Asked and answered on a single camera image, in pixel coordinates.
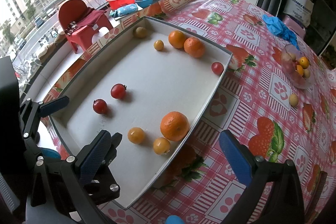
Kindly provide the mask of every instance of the tray rim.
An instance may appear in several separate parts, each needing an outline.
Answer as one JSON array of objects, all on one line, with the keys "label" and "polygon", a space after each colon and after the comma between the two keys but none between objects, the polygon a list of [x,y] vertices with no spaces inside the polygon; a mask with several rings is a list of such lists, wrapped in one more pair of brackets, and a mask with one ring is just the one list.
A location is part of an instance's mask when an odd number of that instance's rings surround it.
[{"label": "tray rim", "polygon": [[[80,68],[80,70],[74,75],[74,77],[68,82],[68,84],[65,86],[65,88],[62,90],[62,92],[59,94],[58,98],[63,96],[64,93],[68,90],[68,88],[70,87],[70,85],[76,80],[76,78],[85,70],[85,68],[95,59],[97,58],[100,53],[102,51],[104,51],[108,46],[110,46],[116,39],[118,39],[120,36],[122,36],[125,31],[128,31],[130,29],[132,29],[135,25],[137,25],[139,22],[141,22],[142,20],[149,20],[149,21],[156,21],[158,23],[161,23],[161,24],[164,24],[164,25],[168,25],[172,28],[175,28],[175,29],[178,29],[184,33],[187,33],[188,35],[190,36],[193,36],[193,37],[197,37],[198,39],[201,39],[209,44],[211,44],[212,46],[218,48],[219,50],[222,50],[224,52],[226,52],[228,55],[229,55],[229,60],[228,60],[228,63],[225,65],[224,67],[224,71],[222,73],[222,75],[220,76],[219,78],[219,81],[218,81],[218,84],[216,85],[214,91],[212,92],[211,97],[210,97],[210,100],[208,100],[207,104],[206,104],[206,107],[200,111],[196,117],[196,121],[194,122],[193,126],[190,127],[189,129],[189,132],[188,134],[181,140],[181,142],[178,144],[178,146],[176,147],[175,151],[172,153],[172,155],[170,156],[168,162],[165,164],[166,167],[163,168],[160,172],[157,172],[155,174],[155,180],[150,184],[148,185],[147,187],[145,187],[141,193],[132,201],[132,203],[130,205],[128,205],[127,207],[123,207],[120,203],[118,203],[116,200],[113,200],[113,202],[115,204],[117,204],[120,208],[123,208],[123,209],[128,209],[130,208],[148,189],[150,189],[150,187],[154,184],[154,182],[156,181],[157,178],[160,177],[160,175],[165,171],[165,169],[169,166],[169,164],[172,162],[172,160],[176,157],[177,153],[179,152],[179,150],[182,148],[182,146],[186,143],[187,139],[189,138],[189,136],[191,135],[191,133],[193,132],[193,130],[195,129],[196,125],[198,124],[198,122],[200,121],[202,115],[204,114],[204,111],[206,110],[206,108],[208,107],[211,99],[213,98],[216,90],[218,89],[220,83],[222,82],[223,78],[224,78],[224,75],[228,69],[228,66],[229,66],[229,63],[231,61],[231,58],[232,58],[232,52],[230,52],[229,50],[227,50],[225,47],[222,47],[221,45],[217,44],[216,42],[213,42],[211,41],[210,39],[206,38],[206,37],[202,37],[201,35],[197,34],[197,33],[194,33],[194,32],[191,32],[191,31],[188,31],[184,28],[181,28],[177,25],[174,25],[170,22],[166,22],[166,21],[163,21],[163,20],[160,20],[160,19],[156,19],[156,18],[153,18],[153,17],[148,17],[148,16],[144,16],[144,17],[141,17],[140,19],[138,19],[137,21],[133,22],[131,25],[129,25],[127,28],[125,28],[124,30],[122,30],[122,32],[118,33],[115,37],[113,37],[108,43],[106,43],[94,56],[92,56],[84,65],[82,68]],[[60,139],[61,143],[63,144],[63,146],[65,147],[65,149],[67,150],[67,152],[71,155],[71,151],[70,149],[68,148],[67,144],[65,143],[65,141],[63,140],[63,138],[61,137],[61,135],[59,134],[59,131],[55,125],[55,122],[53,120],[53,117],[50,115],[49,116],[49,119],[50,119],[50,122],[56,132],[56,135],[58,136],[58,138]]]}]

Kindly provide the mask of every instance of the white tray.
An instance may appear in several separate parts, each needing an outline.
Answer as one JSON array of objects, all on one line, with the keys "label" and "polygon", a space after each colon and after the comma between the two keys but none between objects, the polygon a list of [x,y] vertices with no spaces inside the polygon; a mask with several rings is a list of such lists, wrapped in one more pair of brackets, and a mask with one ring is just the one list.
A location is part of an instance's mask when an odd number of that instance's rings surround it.
[{"label": "white tray", "polygon": [[[133,37],[132,31],[138,26],[149,30],[147,38]],[[169,44],[169,33],[177,29],[204,42],[206,52],[202,58],[192,58]],[[162,52],[153,47],[158,39],[165,44]],[[61,94],[70,98],[69,105],[52,115],[51,121],[72,155],[77,155],[102,129],[123,135],[117,157],[109,167],[120,185],[116,201],[128,208],[149,189],[186,142],[221,82],[231,56],[232,53],[204,37],[143,17],[110,41],[75,75]],[[221,76],[211,71],[215,61],[224,65]],[[127,86],[123,101],[110,95],[117,83]],[[93,111],[93,101],[99,98],[112,108],[111,117]],[[167,155],[157,155],[152,143],[162,137],[160,122],[170,111],[186,115],[190,131],[182,141],[171,142]],[[127,139],[132,127],[141,127],[146,132],[143,144],[135,145]]]}]

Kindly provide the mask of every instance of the tablecloth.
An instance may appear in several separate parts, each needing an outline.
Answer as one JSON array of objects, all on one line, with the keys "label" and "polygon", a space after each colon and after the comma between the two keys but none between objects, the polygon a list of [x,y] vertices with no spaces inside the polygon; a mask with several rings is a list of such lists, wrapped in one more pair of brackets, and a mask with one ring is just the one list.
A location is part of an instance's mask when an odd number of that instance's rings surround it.
[{"label": "tablecloth", "polygon": [[[159,189],[149,190],[130,209],[118,208],[113,202],[99,206],[117,223],[161,224],[172,214],[186,223],[220,223],[245,189],[219,147],[218,136],[223,129],[231,130],[240,143],[270,161],[292,159],[305,207],[319,171],[327,172],[316,213],[322,210],[336,185],[336,73],[328,70],[298,37],[316,84],[306,90],[295,88],[279,64],[281,50],[288,42],[267,30],[263,14],[269,15],[244,0],[161,0],[125,18],[95,42],[50,90],[44,102],[58,97],[94,54],[145,15],[211,39],[233,53],[229,71],[178,155],[181,164],[168,167],[156,184]],[[288,102],[291,93],[299,97],[295,108]],[[65,158],[68,154],[49,118],[42,121]],[[264,145],[268,134],[277,135],[276,146]],[[271,184],[267,184],[250,221],[258,218],[270,189]]]}]

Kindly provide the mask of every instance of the red cherry tomato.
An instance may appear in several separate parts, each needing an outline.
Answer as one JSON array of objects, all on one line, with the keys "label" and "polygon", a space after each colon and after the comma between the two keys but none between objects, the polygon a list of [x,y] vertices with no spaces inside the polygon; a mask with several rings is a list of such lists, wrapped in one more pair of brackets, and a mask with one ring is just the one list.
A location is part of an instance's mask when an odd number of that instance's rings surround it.
[{"label": "red cherry tomato", "polygon": [[224,66],[222,65],[222,63],[214,62],[211,65],[211,69],[214,74],[221,75],[224,70]]},{"label": "red cherry tomato", "polygon": [[107,103],[103,99],[94,100],[93,110],[98,114],[105,114],[108,111]]},{"label": "red cherry tomato", "polygon": [[126,94],[126,86],[123,84],[115,84],[111,89],[111,96],[115,99],[122,99]]}]

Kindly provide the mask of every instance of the blue basin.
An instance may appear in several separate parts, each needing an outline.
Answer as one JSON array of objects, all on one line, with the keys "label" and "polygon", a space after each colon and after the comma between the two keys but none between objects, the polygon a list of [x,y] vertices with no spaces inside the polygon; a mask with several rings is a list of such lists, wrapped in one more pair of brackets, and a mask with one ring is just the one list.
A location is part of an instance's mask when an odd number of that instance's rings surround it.
[{"label": "blue basin", "polygon": [[139,5],[141,8],[146,8],[147,6],[151,5],[153,0],[141,0],[136,1],[135,3]]}]

